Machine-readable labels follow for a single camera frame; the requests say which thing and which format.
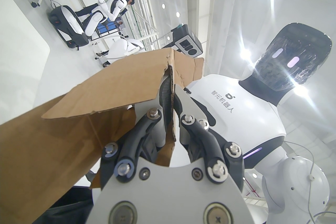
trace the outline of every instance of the robot logo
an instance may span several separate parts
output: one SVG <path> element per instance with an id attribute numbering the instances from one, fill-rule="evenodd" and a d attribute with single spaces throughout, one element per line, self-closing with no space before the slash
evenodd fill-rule
<path id="1" fill-rule="evenodd" d="M 235 98 L 235 96 L 232 96 L 230 93 L 226 94 L 225 97 L 227 97 L 229 100 Z"/>

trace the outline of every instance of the blue panel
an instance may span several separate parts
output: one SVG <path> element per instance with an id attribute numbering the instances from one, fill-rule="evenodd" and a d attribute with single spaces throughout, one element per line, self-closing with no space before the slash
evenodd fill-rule
<path id="1" fill-rule="evenodd" d="M 110 32 L 110 31 L 116 29 L 116 26 L 115 26 L 114 22 L 109 22 L 107 24 L 107 26 L 108 26 L 108 30 L 106 30 L 106 27 L 103 26 L 102 24 L 98 24 L 97 28 L 98 28 L 99 34 L 102 34 L 102 33 L 105 33 L 105 32 Z"/>

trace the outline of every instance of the white cable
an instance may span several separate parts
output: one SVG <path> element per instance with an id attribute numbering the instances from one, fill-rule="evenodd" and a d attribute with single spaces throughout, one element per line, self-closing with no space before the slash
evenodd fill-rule
<path id="1" fill-rule="evenodd" d="M 316 214 L 314 215 L 314 217 L 317 217 L 318 215 L 323 214 L 323 213 L 332 213 L 332 214 L 336 214 L 336 212 L 319 212 L 319 213 L 316 213 Z"/>
<path id="2" fill-rule="evenodd" d="M 289 142 L 289 141 L 284 141 L 284 142 L 300 146 L 300 147 L 306 149 L 312 155 L 312 158 L 313 158 L 313 160 L 312 160 L 312 167 L 311 167 L 311 171 L 309 173 L 309 175 L 311 175 L 312 171 L 313 171 L 313 167 L 314 167 L 314 161 L 315 161 L 313 153 L 308 148 L 306 148 L 306 147 L 304 147 L 304 146 L 302 146 L 300 144 L 297 144 L 297 143 L 294 143 L 294 142 Z M 314 217 L 313 217 L 313 215 L 311 213 L 311 210 L 309 208 L 310 202 L 311 202 L 311 191 L 312 191 L 312 180 L 311 179 L 309 179 L 309 180 L 310 180 L 310 183 L 309 183 L 309 194 L 308 194 L 308 213 L 309 213 L 309 216 L 311 217 L 311 220 L 312 220 L 313 224 L 316 224 L 315 221 L 314 221 Z"/>

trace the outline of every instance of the metal gripper plate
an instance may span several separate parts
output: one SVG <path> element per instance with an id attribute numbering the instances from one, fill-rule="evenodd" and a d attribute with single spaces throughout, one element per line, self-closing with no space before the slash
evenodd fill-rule
<path id="1" fill-rule="evenodd" d="M 150 170 L 150 177 L 145 181 L 139 178 L 139 171 L 144 167 Z M 192 178 L 194 168 L 203 171 L 202 180 Z M 136 175 L 131 182 L 122 184 L 114 176 L 110 178 L 87 224 L 109 223 L 111 209 L 123 201 L 135 206 L 138 224 L 202 224 L 205 209 L 214 202 L 223 204 L 229 210 L 234 224 L 254 224 L 230 175 L 222 184 L 211 183 L 205 175 L 202 158 L 179 168 L 162 167 L 139 158 Z"/>

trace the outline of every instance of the cardboard flap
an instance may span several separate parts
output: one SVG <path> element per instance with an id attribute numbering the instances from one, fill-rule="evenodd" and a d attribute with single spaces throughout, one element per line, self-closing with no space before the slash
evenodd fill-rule
<path id="1" fill-rule="evenodd" d="M 202 77 L 203 58 L 191 58 L 178 51 L 174 52 L 174 83 L 185 88 L 192 81 Z"/>
<path id="2" fill-rule="evenodd" d="M 165 70 L 172 63 L 173 49 L 170 48 L 117 60 L 73 88 L 42 117 L 79 116 L 152 100 Z"/>

